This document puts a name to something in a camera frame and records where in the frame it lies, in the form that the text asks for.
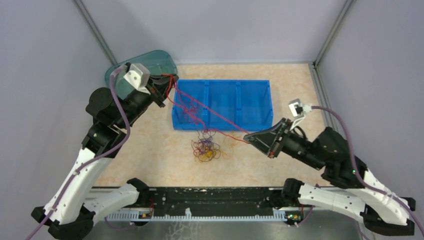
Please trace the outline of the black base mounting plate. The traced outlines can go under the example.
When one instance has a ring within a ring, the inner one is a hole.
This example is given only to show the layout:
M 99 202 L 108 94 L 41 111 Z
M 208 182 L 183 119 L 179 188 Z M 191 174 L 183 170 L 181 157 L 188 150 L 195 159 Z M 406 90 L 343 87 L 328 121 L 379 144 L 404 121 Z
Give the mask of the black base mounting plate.
M 271 216 L 274 210 L 302 205 L 285 199 L 281 187 L 156 187 L 144 190 L 133 204 L 153 210 L 155 217 Z

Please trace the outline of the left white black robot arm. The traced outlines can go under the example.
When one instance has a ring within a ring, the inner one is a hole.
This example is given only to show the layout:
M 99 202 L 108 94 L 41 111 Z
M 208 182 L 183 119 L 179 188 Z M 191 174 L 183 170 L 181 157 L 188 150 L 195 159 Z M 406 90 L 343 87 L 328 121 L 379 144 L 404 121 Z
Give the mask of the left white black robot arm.
M 133 90 L 125 99 L 118 97 L 113 86 L 91 94 L 86 111 L 93 117 L 93 125 L 59 190 L 46 205 L 33 209 L 31 216 L 39 227 L 47 226 L 56 240 L 81 240 L 121 208 L 152 205 L 149 187 L 137 178 L 94 200 L 87 201 L 86 196 L 129 139 L 133 123 L 151 104 L 164 107 L 178 79 L 176 74 L 150 76 L 144 91 Z

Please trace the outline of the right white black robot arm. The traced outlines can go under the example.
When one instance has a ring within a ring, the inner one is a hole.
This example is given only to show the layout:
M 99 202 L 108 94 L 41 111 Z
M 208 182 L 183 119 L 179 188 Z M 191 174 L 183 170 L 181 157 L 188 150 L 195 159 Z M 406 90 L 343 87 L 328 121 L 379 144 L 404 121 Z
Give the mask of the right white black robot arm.
M 322 171 L 321 177 L 344 193 L 333 193 L 301 180 L 288 178 L 279 197 L 272 201 L 287 206 L 310 205 L 345 215 L 379 235 L 413 236 L 415 223 L 410 213 L 416 202 L 397 197 L 377 180 L 357 156 L 350 156 L 348 142 L 331 127 L 309 141 L 304 130 L 286 118 L 271 128 L 243 138 L 267 157 L 284 153 Z

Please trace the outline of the aluminium frame rail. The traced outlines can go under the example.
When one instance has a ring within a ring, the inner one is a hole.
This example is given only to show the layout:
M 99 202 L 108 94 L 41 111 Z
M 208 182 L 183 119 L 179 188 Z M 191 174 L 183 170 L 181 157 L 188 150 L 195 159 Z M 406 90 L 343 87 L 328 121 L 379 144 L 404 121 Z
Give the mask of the aluminium frame rail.
M 211 213 L 219 209 L 280 209 L 285 207 L 318 206 L 335 209 L 337 204 L 342 209 L 358 205 L 363 209 L 363 201 L 346 192 L 330 191 L 327 188 L 312 187 L 306 193 L 299 193 L 298 188 L 283 187 L 151 187 L 142 190 L 135 202 L 126 207 L 146 208 L 154 204 L 155 209 L 190 208 L 201 213 Z

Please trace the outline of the blue three-compartment plastic bin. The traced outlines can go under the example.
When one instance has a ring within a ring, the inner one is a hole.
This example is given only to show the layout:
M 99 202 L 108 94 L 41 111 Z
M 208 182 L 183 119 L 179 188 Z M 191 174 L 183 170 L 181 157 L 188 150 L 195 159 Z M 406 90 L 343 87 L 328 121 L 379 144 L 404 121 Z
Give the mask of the blue three-compartment plastic bin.
M 177 88 L 171 113 L 174 130 L 256 132 L 272 126 L 269 80 L 181 79 Z

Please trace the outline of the teal transparent plastic tub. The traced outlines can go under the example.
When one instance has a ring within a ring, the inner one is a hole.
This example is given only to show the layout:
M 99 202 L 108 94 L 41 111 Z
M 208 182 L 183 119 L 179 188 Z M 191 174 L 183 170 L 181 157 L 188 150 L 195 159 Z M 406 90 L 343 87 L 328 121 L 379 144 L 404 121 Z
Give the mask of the teal transparent plastic tub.
M 151 75 L 161 75 L 161 74 L 177 74 L 178 69 L 173 61 L 170 54 L 164 50 L 153 50 L 139 56 L 127 59 L 125 61 L 119 62 L 116 65 L 110 67 L 104 74 L 104 81 L 106 86 L 110 87 L 110 75 L 111 73 L 121 65 L 126 63 L 131 64 L 142 64 L 145 66 L 151 73 Z M 122 77 L 117 77 L 114 80 L 114 89 L 116 95 L 124 100 L 128 94 L 130 94 L 134 88 Z

